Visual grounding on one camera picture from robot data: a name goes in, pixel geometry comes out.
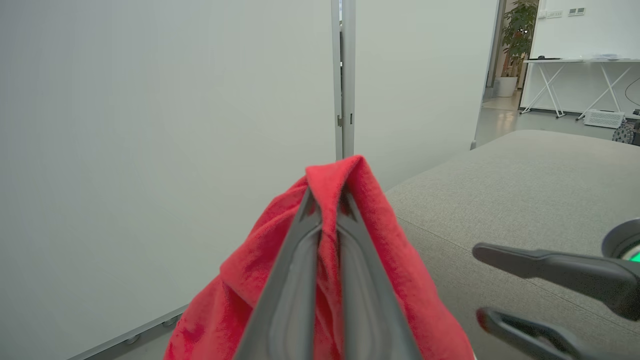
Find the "gray fabric surface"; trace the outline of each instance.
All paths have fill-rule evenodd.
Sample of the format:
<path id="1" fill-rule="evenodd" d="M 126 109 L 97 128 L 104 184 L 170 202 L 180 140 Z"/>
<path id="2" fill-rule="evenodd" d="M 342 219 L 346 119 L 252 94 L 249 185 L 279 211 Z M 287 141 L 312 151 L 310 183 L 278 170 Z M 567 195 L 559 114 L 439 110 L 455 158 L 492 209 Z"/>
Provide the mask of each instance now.
<path id="1" fill-rule="evenodd" d="M 484 241 L 599 256 L 610 229 L 640 217 L 639 165 L 640 147 L 516 131 L 397 185 L 387 198 L 479 360 L 527 359 L 478 327 L 475 310 L 482 306 L 640 355 L 640 324 L 549 282 L 501 272 L 470 253 Z"/>

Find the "red cloth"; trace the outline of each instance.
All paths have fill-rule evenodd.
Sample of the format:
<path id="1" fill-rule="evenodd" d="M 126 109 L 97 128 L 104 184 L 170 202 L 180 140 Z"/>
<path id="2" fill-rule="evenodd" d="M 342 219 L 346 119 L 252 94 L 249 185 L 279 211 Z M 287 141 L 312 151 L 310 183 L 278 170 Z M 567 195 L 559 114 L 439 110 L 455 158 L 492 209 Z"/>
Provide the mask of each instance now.
<path id="1" fill-rule="evenodd" d="M 314 358 L 341 359 L 343 317 L 335 221 L 345 184 L 360 209 L 422 357 L 473 360 L 466 334 L 438 298 L 427 269 L 361 156 L 308 167 L 305 177 L 271 201 L 246 241 L 222 264 L 219 276 L 190 303 L 173 331 L 164 360 L 233 358 L 308 186 L 323 218 Z"/>

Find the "gray floor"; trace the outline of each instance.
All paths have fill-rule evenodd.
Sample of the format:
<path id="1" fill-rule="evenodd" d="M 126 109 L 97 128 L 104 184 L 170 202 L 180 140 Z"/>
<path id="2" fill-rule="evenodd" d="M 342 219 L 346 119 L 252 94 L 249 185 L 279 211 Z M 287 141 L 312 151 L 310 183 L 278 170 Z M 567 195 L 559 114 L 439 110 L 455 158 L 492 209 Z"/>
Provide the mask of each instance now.
<path id="1" fill-rule="evenodd" d="M 502 104 L 506 109 L 491 107 L 483 107 L 481 109 L 476 131 L 477 146 L 482 146 L 512 131 L 524 129 L 555 131 L 608 140 L 613 135 L 613 129 L 586 126 L 582 124 L 582 121 L 577 122 L 575 117 L 569 115 L 560 119 L 556 119 L 555 115 L 549 113 L 531 112 L 519 115 L 513 108 L 514 102 L 510 101 L 509 98 L 502 101 L 493 101 L 489 106 L 501 107 Z M 90 360 L 162 359 L 172 330 L 173 327 L 156 327 L 143 333 L 140 340 L 132 345 L 117 345 L 90 358 Z"/>

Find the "white plastic crate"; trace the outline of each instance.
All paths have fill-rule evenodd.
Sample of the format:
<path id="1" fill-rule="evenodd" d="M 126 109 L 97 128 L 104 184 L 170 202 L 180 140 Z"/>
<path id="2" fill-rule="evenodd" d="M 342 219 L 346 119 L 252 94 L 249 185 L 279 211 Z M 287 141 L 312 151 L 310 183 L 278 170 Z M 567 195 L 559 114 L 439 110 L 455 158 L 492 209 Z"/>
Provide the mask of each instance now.
<path id="1" fill-rule="evenodd" d="M 622 124 L 622 120 L 624 118 L 625 113 L 603 110 L 589 110 L 584 116 L 584 124 L 617 129 Z"/>

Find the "white table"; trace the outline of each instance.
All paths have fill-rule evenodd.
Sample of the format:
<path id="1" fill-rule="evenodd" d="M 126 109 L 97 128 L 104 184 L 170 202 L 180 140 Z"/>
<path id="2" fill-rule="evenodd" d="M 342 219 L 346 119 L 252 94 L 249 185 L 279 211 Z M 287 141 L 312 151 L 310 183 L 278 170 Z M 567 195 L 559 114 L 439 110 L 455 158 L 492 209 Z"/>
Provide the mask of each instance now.
<path id="1" fill-rule="evenodd" d="M 616 97 L 616 92 L 613 90 L 613 86 L 620 81 L 620 79 L 622 79 L 625 75 L 627 75 L 627 73 L 629 72 L 629 70 L 631 70 L 631 68 L 633 67 L 633 65 L 635 63 L 640 63 L 640 59 L 619 59 L 619 60 L 606 60 L 606 59 L 560 59 L 560 60 L 525 60 L 525 63 L 531 63 L 531 64 L 538 64 L 538 68 L 540 69 L 540 74 L 542 74 L 542 78 L 545 81 L 545 87 L 542 88 L 542 90 L 540 90 L 540 92 L 536 95 L 536 97 L 533 99 L 533 101 L 530 103 L 530 105 L 528 105 L 525 110 L 521 111 L 520 114 L 523 113 L 528 113 L 531 111 L 531 108 L 536 104 L 536 102 L 538 102 L 538 100 L 540 99 L 540 97 L 542 96 L 542 94 L 544 93 L 545 89 L 549 92 L 549 96 L 551 96 L 551 101 L 554 103 L 554 108 L 556 109 L 556 119 L 565 116 L 566 114 L 564 113 L 564 111 L 562 110 L 562 106 L 560 105 L 560 101 L 558 99 L 558 96 L 556 94 L 556 90 L 553 86 L 553 81 L 558 77 L 558 74 L 560 74 L 560 72 L 564 69 L 564 67 L 566 66 L 566 64 L 568 63 L 599 63 L 600 64 L 600 68 L 602 69 L 602 73 L 604 74 L 604 78 L 607 82 L 607 89 L 602 93 L 602 95 L 600 95 L 593 103 L 591 103 L 591 105 L 589 105 L 589 107 L 587 107 L 587 109 L 584 111 L 584 113 L 582 113 L 579 117 L 576 118 L 576 120 L 580 120 L 582 119 L 585 114 L 587 113 L 587 111 L 589 111 L 589 109 L 591 109 L 600 99 L 602 99 L 602 97 L 604 95 L 607 94 L 607 92 L 609 92 L 611 94 L 611 96 L 613 97 L 613 101 L 616 103 L 616 108 L 618 109 L 618 111 L 622 111 L 620 110 L 620 105 L 618 104 L 618 98 Z M 562 64 L 562 66 L 560 66 L 560 69 L 558 69 L 558 71 L 556 71 L 556 73 L 549 78 L 548 73 L 545 69 L 545 64 L 547 63 L 560 63 Z M 622 75 L 618 76 L 618 78 L 611 82 L 609 75 L 607 74 L 607 71 L 605 69 L 604 64 L 605 63 L 628 63 L 629 66 L 627 67 L 627 69 L 622 73 Z"/>

